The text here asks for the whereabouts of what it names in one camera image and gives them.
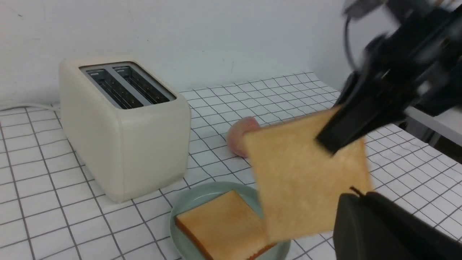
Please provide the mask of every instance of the white wall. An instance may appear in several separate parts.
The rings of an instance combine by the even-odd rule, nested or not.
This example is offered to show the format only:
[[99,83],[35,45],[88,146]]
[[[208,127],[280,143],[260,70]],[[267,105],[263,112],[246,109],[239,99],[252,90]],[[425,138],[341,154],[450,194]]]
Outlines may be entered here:
[[[342,0],[3,0],[0,101],[57,101],[63,58],[111,54],[138,56],[180,90],[311,69],[340,88],[350,71],[341,45],[342,5]],[[356,54],[387,27],[383,15],[374,17],[352,25]]]

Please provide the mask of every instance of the cream toaster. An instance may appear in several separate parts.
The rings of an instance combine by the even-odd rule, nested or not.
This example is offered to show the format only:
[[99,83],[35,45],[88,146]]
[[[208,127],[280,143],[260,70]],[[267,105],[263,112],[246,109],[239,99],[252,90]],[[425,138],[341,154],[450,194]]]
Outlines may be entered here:
[[189,104],[133,58],[64,60],[59,93],[63,130],[113,201],[151,193],[184,176]]

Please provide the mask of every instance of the plate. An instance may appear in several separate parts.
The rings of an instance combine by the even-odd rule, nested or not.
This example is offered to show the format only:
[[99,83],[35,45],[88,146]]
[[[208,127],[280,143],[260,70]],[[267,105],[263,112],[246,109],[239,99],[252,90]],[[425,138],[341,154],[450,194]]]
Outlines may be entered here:
[[[196,246],[188,237],[175,225],[175,216],[185,211],[193,209],[199,205],[213,200],[214,198],[228,191],[235,190],[247,204],[262,217],[260,202],[258,201],[257,191],[234,182],[217,181],[196,186],[190,190],[182,192],[170,214],[170,236],[176,249],[184,260],[205,260]],[[283,260],[286,258],[290,241],[280,242],[260,255],[258,260]]]

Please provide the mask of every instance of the bread slice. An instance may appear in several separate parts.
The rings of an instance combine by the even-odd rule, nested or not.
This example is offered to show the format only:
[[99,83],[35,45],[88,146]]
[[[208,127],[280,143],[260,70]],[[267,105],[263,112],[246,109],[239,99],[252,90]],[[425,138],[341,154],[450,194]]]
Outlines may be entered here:
[[234,190],[176,216],[207,260],[253,260],[269,250],[263,220]]
[[339,196],[372,190],[363,138],[334,156],[315,140],[337,110],[244,135],[269,242],[333,230]]

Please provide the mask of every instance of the white tiled surface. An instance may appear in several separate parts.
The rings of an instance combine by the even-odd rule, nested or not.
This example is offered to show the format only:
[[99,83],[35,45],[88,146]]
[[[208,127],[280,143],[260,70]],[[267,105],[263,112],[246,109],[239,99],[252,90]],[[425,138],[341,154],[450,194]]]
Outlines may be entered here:
[[[210,181],[255,187],[248,162],[226,147],[229,127],[245,116],[268,125],[324,110],[339,93],[306,73],[183,95],[193,108],[185,178],[122,204],[80,163],[59,113],[0,112],[0,259],[179,259],[168,220],[182,191]],[[461,239],[462,165],[394,125],[368,134],[367,147],[377,191]],[[287,259],[335,259],[332,232],[292,242]]]

